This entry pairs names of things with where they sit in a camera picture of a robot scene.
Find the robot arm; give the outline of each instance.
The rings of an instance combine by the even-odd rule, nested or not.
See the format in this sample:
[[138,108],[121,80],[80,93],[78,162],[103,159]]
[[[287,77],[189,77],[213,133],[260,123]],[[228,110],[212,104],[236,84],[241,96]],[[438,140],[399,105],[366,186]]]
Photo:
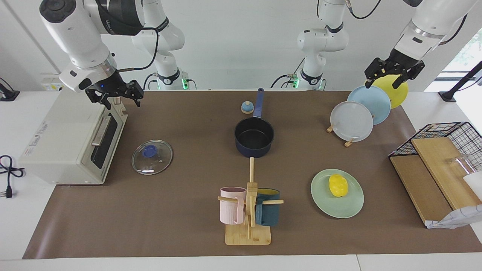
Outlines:
[[122,96],[140,106],[144,91],[137,81],[125,83],[100,34],[136,35],[144,24],[142,1],[43,0],[42,21],[71,63],[60,80],[93,103],[110,109],[107,98]]
[[425,67],[422,58],[435,49],[449,34],[454,24],[467,14],[478,0],[404,0],[416,6],[412,20],[403,30],[400,39],[386,60],[375,58],[365,70],[366,87],[387,74],[400,74],[392,84],[415,79]]
[[[182,70],[177,67],[176,59],[169,51],[183,48],[183,32],[173,25],[162,8],[159,0],[144,0],[145,27],[155,27],[159,32],[159,45],[154,59],[157,81],[162,90],[183,89]],[[132,37],[133,44],[153,57],[156,37],[153,31],[142,30]]]
[[325,28],[308,29],[298,35],[298,47],[306,55],[298,74],[300,87],[317,89],[326,64],[321,52],[341,51],[348,45],[348,33],[343,29],[345,5],[345,0],[320,1],[318,10]]

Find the pink mug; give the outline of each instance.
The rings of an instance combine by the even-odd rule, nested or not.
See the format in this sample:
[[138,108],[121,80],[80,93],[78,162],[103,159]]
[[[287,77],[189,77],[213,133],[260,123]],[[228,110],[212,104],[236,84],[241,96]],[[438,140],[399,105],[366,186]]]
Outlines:
[[237,203],[220,201],[219,220],[224,224],[238,225],[244,222],[244,201],[246,200],[246,188],[223,187],[221,197],[237,199]]

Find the white microwave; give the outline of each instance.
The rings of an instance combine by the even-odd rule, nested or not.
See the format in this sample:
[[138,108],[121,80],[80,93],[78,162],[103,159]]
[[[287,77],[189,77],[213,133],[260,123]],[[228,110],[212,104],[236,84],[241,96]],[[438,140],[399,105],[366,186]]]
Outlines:
[[127,119],[119,97],[111,109],[65,89],[25,148],[19,164],[51,184],[103,184]]

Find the wire basket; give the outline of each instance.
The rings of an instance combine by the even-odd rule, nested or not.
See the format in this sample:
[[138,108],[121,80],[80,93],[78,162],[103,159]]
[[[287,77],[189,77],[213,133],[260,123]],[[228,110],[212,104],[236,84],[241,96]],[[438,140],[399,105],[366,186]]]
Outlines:
[[412,139],[448,137],[461,154],[468,154],[477,170],[482,170],[482,136],[469,122],[449,122],[427,124],[415,135],[392,152],[389,157],[418,155]]

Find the white table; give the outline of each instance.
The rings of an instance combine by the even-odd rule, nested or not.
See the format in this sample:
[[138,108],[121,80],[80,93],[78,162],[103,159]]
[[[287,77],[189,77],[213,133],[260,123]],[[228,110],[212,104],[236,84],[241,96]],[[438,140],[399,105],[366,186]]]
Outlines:
[[[56,92],[23,92],[0,103],[0,154],[15,160],[57,98]],[[457,104],[436,93],[409,93],[403,104],[414,128],[428,123],[468,121]],[[6,176],[0,176],[0,190]],[[26,175],[13,178],[15,198],[0,198],[0,270],[246,270],[246,261],[262,270],[482,270],[482,253],[421,255],[325,255],[249,257],[67,258],[21,260],[54,186]],[[482,223],[472,225],[482,240]]]

